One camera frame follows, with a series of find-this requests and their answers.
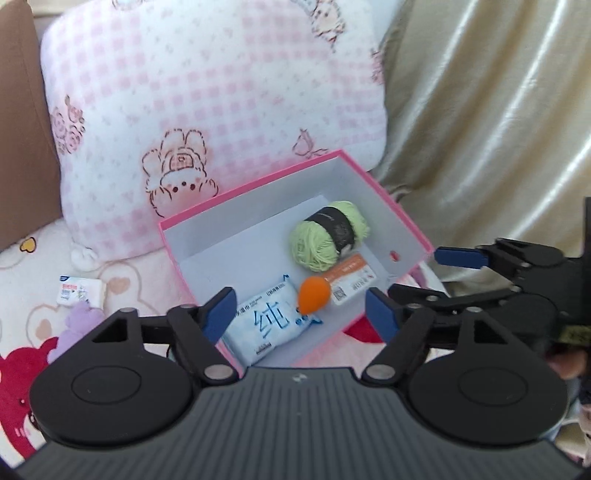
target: small card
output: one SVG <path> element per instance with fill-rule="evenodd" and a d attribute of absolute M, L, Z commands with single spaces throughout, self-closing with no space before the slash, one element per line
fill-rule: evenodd
<path fill-rule="evenodd" d="M 377 280 L 361 254 L 354 254 L 336 264 L 325 272 L 324 277 L 330 283 L 332 302 L 337 306 L 363 293 Z"/>
<path fill-rule="evenodd" d="M 71 307 L 79 301 L 86 300 L 92 308 L 102 309 L 105 293 L 106 286 L 102 280 L 62 275 L 57 303 Z"/>

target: pink box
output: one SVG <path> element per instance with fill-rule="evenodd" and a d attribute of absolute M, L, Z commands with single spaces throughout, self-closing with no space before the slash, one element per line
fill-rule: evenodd
<path fill-rule="evenodd" d="M 240 303 L 278 283 L 284 274 L 297 287 L 313 274 L 292 260 L 288 236 L 298 222 L 337 200 L 353 202 L 368 222 L 371 232 L 359 252 L 377 274 L 374 286 L 381 290 L 433 252 L 400 205 L 342 150 L 220 194 L 163 220 L 160 229 L 196 303 L 226 286 L 236 290 Z M 360 319 L 364 310 L 364 295 L 322 310 L 322 325 L 307 329 L 257 365 L 294 364 Z M 229 355 L 223 345 L 218 347 Z"/>

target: beige curtain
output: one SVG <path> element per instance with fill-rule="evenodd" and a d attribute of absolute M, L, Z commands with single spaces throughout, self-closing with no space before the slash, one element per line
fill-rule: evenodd
<path fill-rule="evenodd" d="M 69 8 L 83 4 L 88 0 L 27 0 L 33 10 L 33 15 L 38 17 L 53 17 L 61 15 Z"/>
<path fill-rule="evenodd" d="M 374 170 L 434 245 L 578 256 L 591 195 L 591 0 L 407 0 L 385 45 Z M 491 272 L 435 267 L 456 293 Z"/>

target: sofa cushion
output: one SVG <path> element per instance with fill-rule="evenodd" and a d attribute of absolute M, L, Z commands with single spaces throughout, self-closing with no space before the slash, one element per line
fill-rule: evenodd
<path fill-rule="evenodd" d="M 0 250 L 61 216 L 60 169 L 31 8 L 0 9 Z"/>

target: hand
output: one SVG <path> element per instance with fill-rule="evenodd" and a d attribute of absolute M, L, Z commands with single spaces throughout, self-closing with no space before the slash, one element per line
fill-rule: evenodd
<path fill-rule="evenodd" d="M 588 354 L 585 350 L 567 350 L 562 353 L 550 355 L 547 358 L 548 366 L 554 370 L 563 380 L 583 375 L 587 370 Z"/>

